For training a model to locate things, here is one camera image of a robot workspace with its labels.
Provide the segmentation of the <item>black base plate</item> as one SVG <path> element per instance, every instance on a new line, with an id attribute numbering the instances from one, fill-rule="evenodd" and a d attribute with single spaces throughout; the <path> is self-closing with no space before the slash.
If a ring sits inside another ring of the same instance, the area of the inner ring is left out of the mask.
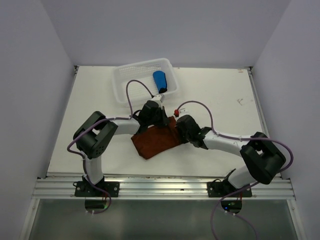
<path id="1" fill-rule="evenodd" d="M 232 186 L 227 180 L 215 179 L 206 183 L 207 195 L 209 198 L 222 198 L 228 194 L 231 194 L 238 189 Z M 252 197 L 252 190 L 250 188 L 241 192 L 234 193 L 231 197 Z"/>
<path id="2" fill-rule="evenodd" d="M 98 198 L 105 196 L 103 192 L 92 187 L 87 181 L 76 181 L 72 185 L 75 187 L 75 197 Z M 111 197 L 117 198 L 119 195 L 120 183 L 117 181 L 101 181 L 96 187 L 106 191 Z"/>

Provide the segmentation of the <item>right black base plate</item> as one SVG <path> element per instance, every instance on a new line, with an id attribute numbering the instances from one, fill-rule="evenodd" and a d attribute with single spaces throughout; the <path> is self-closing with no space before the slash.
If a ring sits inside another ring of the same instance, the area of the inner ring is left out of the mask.
<path id="1" fill-rule="evenodd" d="M 207 195 L 209 198 L 222 198 L 228 194 L 231 194 L 238 189 L 232 186 L 227 180 L 215 179 L 206 183 Z M 252 197 L 252 190 L 250 188 L 241 192 L 234 193 L 231 197 Z"/>

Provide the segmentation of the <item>aluminium rail frame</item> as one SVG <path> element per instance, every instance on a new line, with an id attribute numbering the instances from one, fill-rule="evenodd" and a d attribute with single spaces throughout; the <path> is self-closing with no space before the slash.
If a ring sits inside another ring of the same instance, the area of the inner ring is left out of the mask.
<path id="1" fill-rule="evenodd" d="M 240 214 L 216 207 L 207 191 L 209 176 L 107 174 L 119 182 L 119 195 L 106 214 L 85 213 L 76 197 L 78 172 L 49 172 L 38 179 L 24 221 L 22 240 L 212 239 L 209 217 L 221 240 L 305 240 L 296 196 L 289 179 L 277 176 L 252 188 Z"/>

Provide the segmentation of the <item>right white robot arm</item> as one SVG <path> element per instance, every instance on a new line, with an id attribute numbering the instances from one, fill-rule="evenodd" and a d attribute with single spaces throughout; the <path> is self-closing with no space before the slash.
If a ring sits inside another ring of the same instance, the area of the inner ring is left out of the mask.
<path id="1" fill-rule="evenodd" d="M 218 150 L 241 157 L 244 166 L 233 169 L 223 181 L 213 181 L 211 188 L 220 196 L 235 196 L 243 187 L 258 182 L 270 184 L 275 175 L 286 162 L 282 152 L 267 136 L 256 132 L 249 140 L 240 140 L 235 136 L 222 137 L 210 127 L 199 127 L 194 118 L 188 114 L 179 117 L 176 128 L 183 143 L 191 143 L 196 148 Z"/>

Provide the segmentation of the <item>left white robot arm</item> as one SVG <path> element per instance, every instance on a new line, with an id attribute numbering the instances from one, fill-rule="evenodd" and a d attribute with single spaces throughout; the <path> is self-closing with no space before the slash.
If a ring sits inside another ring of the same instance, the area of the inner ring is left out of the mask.
<path id="1" fill-rule="evenodd" d="M 100 111 L 93 112 L 74 133 L 73 141 L 67 147 L 68 152 L 82 157 L 87 192 L 95 197 L 103 193 L 101 155 L 113 136 L 134 136 L 144 133 L 150 126 L 164 127 L 169 122 L 162 101 L 156 97 L 148 100 L 141 110 L 130 117 L 108 118 Z"/>

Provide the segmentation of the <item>white plastic basket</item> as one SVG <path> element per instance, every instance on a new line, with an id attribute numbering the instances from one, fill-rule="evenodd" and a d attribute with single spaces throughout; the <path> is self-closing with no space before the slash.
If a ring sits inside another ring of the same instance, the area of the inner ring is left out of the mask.
<path id="1" fill-rule="evenodd" d="M 113 93 L 116 101 L 124 106 L 128 105 L 127 95 L 132 104 L 140 104 L 149 99 L 150 93 L 158 94 L 153 79 L 155 71 L 163 71 L 166 75 L 167 91 L 165 97 L 178 92 L 180 86 L 177 75 L 170 61 L 158 58 L 114 67 L 111 75 Z"/>

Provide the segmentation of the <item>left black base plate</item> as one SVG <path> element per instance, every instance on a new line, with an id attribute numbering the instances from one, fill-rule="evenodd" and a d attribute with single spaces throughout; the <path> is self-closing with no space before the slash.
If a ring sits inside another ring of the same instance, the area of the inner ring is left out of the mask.
<path id="1" fill-rule="evenodd" d="M 92 187 L 87 181 L 76 181 L 72 185 L 75 187 L 75 197 L 98 198 L 105 196 L 103 192 Z M 117 181 L 101 181 L 96 187 L 106 191 L 111 197 L 117 198 L 119 195 L 120 183 Z"/>

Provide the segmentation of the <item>blue and grey towel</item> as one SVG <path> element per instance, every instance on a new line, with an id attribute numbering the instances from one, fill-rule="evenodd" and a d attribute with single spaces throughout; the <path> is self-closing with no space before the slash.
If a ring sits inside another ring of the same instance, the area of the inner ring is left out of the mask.
<path id="1" fill-rule="evenodd" d="M 157 70 L 152 74 L 157 91 L 159 94 L 163 94 L 168 90 L 168 84 L 165 72 Z"/>

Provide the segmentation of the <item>brown towel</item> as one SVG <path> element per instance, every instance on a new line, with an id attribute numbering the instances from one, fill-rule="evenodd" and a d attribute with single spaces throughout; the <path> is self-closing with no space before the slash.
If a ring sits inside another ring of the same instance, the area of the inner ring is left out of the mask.
<path id="1" fill-rule="evenodd" d="M 173 116 L 168 119 L 169 124 L 167 126 L 152 126 L 145 132 L 131 137 L 137 153 L 145 160 L 182 144 L 179 132 L 176 129 L 176 119 Z"/>

